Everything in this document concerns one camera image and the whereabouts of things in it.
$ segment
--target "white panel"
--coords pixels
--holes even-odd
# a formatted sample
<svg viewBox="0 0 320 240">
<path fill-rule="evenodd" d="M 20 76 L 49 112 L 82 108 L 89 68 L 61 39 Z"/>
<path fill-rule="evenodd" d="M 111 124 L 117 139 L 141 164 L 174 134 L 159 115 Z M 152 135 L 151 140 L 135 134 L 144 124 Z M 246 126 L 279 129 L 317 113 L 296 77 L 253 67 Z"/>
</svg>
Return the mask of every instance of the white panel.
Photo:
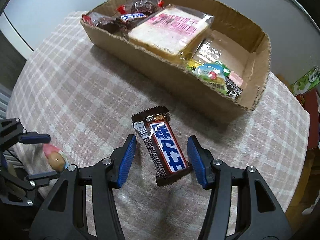
<svg viewBox="0 0 320 240">
<path fill-rule="evenodd" d="M 72 11 L 91 10 L 106 0 L 10 0 L 5 13 L 23 39 L 36 49 Z"/>
<path fill-rule="evenodd" d="M 15 29 L 12 27 L 10 22 L 4 13 L 0 16 L 0 30 L 8 41 L 15 47 L 15 49 L 25 58 L 28 59 L 32 53 L 32 50 L 28 45 L 21 39 Z"/>
<path fill-rule="evenodd" d="M 256 22 L 271 38 L 271 71 L 296 82 L 320 66 L 320 33 L 289 0 L 218 0 Z"/>
</svg>

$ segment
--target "plaid tablecloth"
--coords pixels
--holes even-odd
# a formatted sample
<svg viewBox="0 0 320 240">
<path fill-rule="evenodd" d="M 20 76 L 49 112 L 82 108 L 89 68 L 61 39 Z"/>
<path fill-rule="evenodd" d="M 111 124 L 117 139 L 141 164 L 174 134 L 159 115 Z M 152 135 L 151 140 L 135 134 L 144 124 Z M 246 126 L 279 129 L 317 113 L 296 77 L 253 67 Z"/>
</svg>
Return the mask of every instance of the plaid tablecloth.
<svg viewBox="0 0 320 240">
<path fill-rule="evenodd" d="M 136 134 L 133 114 L 164 105 L 171 112 L 170 124 L 184 153 L 188 136 L 196 135 L 204 148 L 228 165 L 256 166 L 286 210 L 306 154 L 309 115 L 272 73 L 255 111 L 227 127 L 216 127 L 94 46 L 80 17 L 80 12 L 70 14 L 32 54 L 13 90 L 7 118 L 19 117 L 27 130 L 49 133 L 70 163 L 84 167 L 110 156 L 129 133 Z M 51 170 L 41 146 L 17 144 L 15 150 L 30 174 Z M 157 187 L 155 173 L 138 137 L 128 180 L 114 190 L 126 239 L 196 239 L 210 191 L 202 189 L 194 173 L 173 185 Z M 235 194 L 230 232 L 235 227 Z M 87 195 L 88 224 L 93 231 L 90 190 Z"/>
</svg>

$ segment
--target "silver bolt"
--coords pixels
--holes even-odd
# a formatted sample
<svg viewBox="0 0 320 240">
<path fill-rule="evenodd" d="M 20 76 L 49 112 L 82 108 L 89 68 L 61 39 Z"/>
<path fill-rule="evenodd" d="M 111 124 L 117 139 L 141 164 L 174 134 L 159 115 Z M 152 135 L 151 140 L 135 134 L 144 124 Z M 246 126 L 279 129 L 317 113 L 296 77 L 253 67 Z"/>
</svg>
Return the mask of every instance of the silver bolt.
<svg viewBox="0 0 320 240">
<path fill-rule="evenodd" d="M 214 163 L 215 165 L 221 165 L 221 164 L 222 164 L 222 160 L 220 160 L 220 159 L 214 159 L 214 160 L 213 160 L 213 163 Z"/>
<path fill-rule="evenodd" d="M 74 171 L 76 169 L 76 166 L 74 164 L 71 164 L 68 166 L 68 171 Z"/>
<path fill-rule="evenodd" d="M 110 158 L 105 158 L 105 159 L 102 160 L 102 163 L 104 165 L 109 165 L 111 162 L 112 162 L 112 160 Z"/>
<path fill-rule="evenodd" d="M 255 172 L 257 169 L 254 166 L 248 166 L 248 171 Z"/>
</svg>

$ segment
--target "tablecloth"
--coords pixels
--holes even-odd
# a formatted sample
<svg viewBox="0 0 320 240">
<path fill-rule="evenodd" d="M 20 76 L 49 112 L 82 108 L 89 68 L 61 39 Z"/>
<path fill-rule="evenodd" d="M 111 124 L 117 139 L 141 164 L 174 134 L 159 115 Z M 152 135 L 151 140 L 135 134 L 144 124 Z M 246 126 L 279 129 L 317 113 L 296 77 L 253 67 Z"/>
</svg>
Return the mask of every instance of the tablecloth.
<svg viewBox="0 0 320 240">
<path fill-rule="evenodd" d="M 94 46 L 80 17 L 81 12 L 71 13 L 33 52 L 13 90 L 7 118 L 19 117 L 28 131 L 49 133 L 70 163 L 85 167 L 110 156 L 129 133 L 136 134 L 133 114 L 164 105 L 184 153 L 187 138 L 196 135 L 202 147 L 228 165 L 254 165 L 286 210 L 303 167 L 309 115 L 272 73 L 255 111 L 228 126 L 216 126 Z M 51 170 L 41 146 L 16 144 L 15 151 L 30 174 Z M 202 189 L 194 173 L 158 187 L 155 173 L 138 137 L 127 182 L 114 190 L 126 239 L 197 239 L 210 191 Z M 90 190 L 87 196 L 88 227 L 93 232 Z M 235 227 L 235 196 L 233 191 L 229 233 Z"/>
</svg>

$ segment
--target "snickers bar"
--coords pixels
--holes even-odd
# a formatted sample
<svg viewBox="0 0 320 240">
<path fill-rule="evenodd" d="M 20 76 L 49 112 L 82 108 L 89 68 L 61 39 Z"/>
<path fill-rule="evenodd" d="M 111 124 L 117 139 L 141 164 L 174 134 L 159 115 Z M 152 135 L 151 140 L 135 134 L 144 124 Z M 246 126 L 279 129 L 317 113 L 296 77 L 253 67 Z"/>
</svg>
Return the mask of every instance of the snickers bar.
<svg viewBox="0 0 320 240">
<path fill-rule="evenodd" d="M 169 125 L 169 110 L 156 106 L 132 116 L 155 164 L 158 186 L 172 184 L 192 171 Z"/>
</svg>

